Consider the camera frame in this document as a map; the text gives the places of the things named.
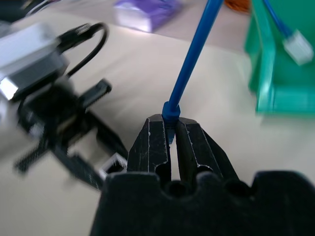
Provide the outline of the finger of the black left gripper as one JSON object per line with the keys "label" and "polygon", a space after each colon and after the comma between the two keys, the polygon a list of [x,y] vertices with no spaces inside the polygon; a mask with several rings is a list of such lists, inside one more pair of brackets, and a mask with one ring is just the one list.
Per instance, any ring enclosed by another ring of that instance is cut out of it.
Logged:
{"label": "finger of the black left gripper", "polygon": [[127,159],[128,151],[120,137],[97,116],[86,116],[87,121],[97,128],[96,139],[112,152],[118,153],[124,159]]}
{"label": "finger of the black left gripper", "polygon": [[61,147],[55,147],[52,149],[52,153],[75,178],[97,190],[102,189],[103,179],[78,153],[69,156],[67,151],[63,150]]}

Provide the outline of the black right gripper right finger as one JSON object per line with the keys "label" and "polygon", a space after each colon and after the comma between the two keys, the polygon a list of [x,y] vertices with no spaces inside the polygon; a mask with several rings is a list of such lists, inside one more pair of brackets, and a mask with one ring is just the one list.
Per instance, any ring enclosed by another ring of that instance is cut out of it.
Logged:
{"label": "black right gripper right finger", "polygon": [[213,173],[220,180],[239,180],[225,151],[192,119],[179,119],[175,126],[180,178],[192,189],[197,175]]}

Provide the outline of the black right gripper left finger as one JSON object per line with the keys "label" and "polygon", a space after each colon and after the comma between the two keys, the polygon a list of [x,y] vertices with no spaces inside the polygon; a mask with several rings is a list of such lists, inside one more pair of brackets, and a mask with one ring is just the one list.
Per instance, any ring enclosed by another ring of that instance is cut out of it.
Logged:
{"label": "black right gripper left finger", "polygon": [[146,119],[128,153],[127,171],[154,173],[160,181],[171,180],[168,136],[161,114]]}

